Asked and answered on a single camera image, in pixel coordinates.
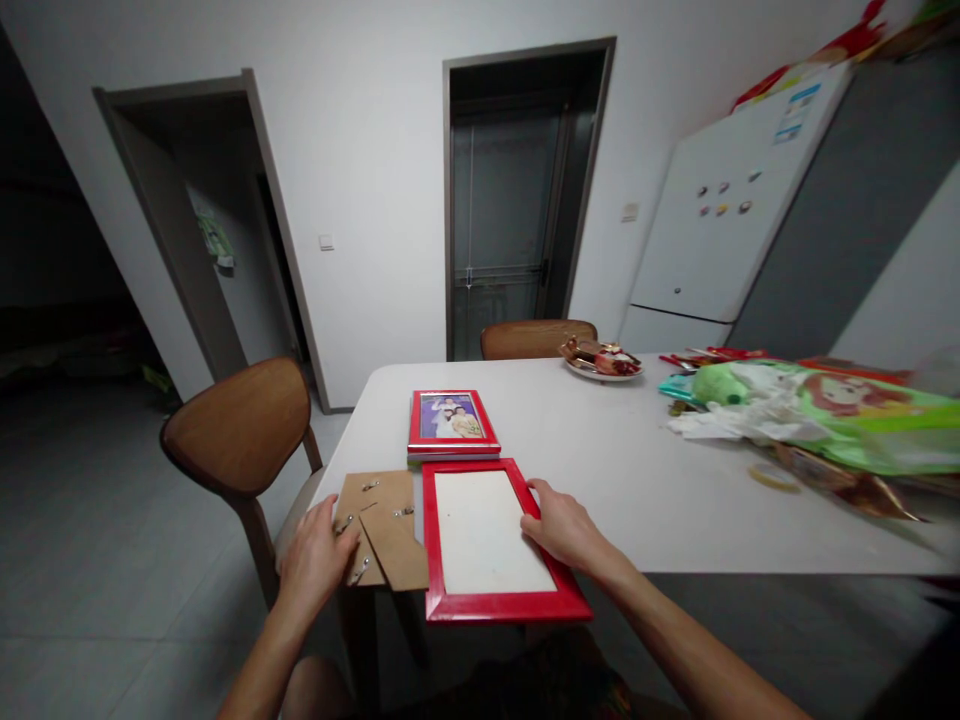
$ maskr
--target person's left hand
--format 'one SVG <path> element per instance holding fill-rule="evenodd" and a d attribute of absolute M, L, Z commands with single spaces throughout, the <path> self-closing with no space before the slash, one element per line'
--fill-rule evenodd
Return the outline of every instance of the person's left hand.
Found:
<path fill-rule="evenodd" d="M 336 501 L 336 495 L 328 495 L 300 519 L 280 565 L 280 596 L 275 607 L 304 630 L 333 595 L 360 543 L 359 522 L 351 523 L 340 537 L 334 535 Z"/>

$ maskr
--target light switch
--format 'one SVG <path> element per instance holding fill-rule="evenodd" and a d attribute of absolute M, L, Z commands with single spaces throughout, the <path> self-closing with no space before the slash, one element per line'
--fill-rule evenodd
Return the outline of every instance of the light switch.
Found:
<path fill-rule="evenodd" d="M 620 214 L 620 222 L 636 222 L 640 213 L 640 203 L 627 203 Z"/>

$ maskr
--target picture frame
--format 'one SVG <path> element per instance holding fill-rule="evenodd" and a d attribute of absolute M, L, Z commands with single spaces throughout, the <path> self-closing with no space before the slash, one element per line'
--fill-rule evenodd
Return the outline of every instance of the picture frame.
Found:
<path fill-rule="evenodd" d="M 593 611 L 573 573 L 563 563 L 537 547 L 556 590 L 451 594 L 444 584 L 442 541 L 438 517 L 436 476 L 443 473 L 503 471 L 523 513 L 540 518 L 540 507 L 527 487 L 517 464 L 510 458 L 476 462 L 427 463 L 423 466 L 424 545 L 430 585 L 426 593 L 426 619 L 439 624 L 504 624 L 586 622 Z"/>
<path fill-rule="evenodd" d="M 443 415 L 457 429 L 446 427 L 441 434 Z M 424 450 L 500 451 L 500 443 L 476 390 L 416 390 L 410 410 L 408 452 Z"/>

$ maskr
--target hand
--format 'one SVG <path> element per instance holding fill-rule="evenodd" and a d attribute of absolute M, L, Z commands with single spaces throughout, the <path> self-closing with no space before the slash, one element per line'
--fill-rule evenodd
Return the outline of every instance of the hand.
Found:
<path fill-rule="evenodd" d="M 527 486 L 540 496 L 540 520 L 520 518 L 523 533 L 557 560 L 574 570 L 597 578 L 615 573 L 616 566 L 630 561 L 607 540 L 586 509 L 572 495 L 558 493 L 546 480 L 534 478 Z"/>
<path fill-rule="evenodd" d="M 333 595 L 360 543 L 359 522 L 351 523 L 340 537 L 333 534 L 336 501 L 336 495 L 328 495 L 300 519 L 297 534 L 280 566 L 276 607 L 304 631 Z"/>

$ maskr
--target chair backrest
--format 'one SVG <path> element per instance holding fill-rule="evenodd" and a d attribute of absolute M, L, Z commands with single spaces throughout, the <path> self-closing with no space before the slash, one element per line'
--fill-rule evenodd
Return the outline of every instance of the chair backrest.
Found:
<path fill-rule="evenodd" d="M 596 340 L 597 328 L 583 320 L 522 320 L 484 328 L 480 349 L 484 360 L 560 357 L 558 349 L 571 336 Z"/>
<path fill-rule="evenodd" d="M 160 431 L 173 464 L 240 516 L 268 606 L 276 600 L 279 578 L 256 498 L 301 443 L 316 472 L 322 461 L 310 429 L 310 392 L 300 367 L 287 357 L 264 360 L 207 388 Z"/>

